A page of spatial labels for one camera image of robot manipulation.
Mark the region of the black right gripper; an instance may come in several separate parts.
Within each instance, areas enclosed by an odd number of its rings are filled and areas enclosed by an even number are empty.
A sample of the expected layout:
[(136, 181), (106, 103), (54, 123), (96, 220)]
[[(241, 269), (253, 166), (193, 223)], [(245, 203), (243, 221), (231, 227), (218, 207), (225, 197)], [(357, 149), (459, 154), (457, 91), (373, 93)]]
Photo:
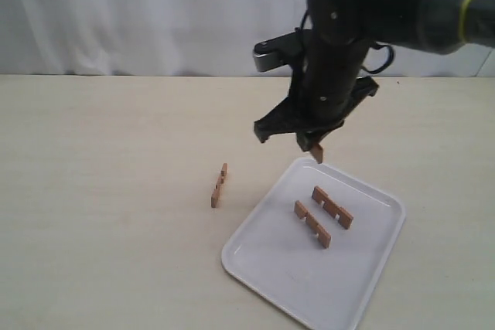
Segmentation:
[(366, 39), (333, 46), (311, 32), (304, 57), (290, 66), (287, 97), (254, 123), (258, 140), (294, 133), (303, 152), (324, 152), (322, 141), (377, 92), (372, 78), (358, 77), (370, 46)]

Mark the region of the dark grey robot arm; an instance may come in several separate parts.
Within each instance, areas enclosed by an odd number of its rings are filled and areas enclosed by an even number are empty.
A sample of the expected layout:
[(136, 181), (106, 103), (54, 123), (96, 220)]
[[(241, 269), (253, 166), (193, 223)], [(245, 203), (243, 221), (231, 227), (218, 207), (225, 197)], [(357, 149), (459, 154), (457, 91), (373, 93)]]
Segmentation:
[(253, 56), (260, 72), (292, 69), (287, 97), (255, 121), (256, 137), (293, 133), (303, 151), (318, 150), (376, 94), (374, 71), (364, 66), (371, 49), (447, 55), (494, 45), (494, 0), (306, 0), (302, 19), (311, 27), (258, 43)]

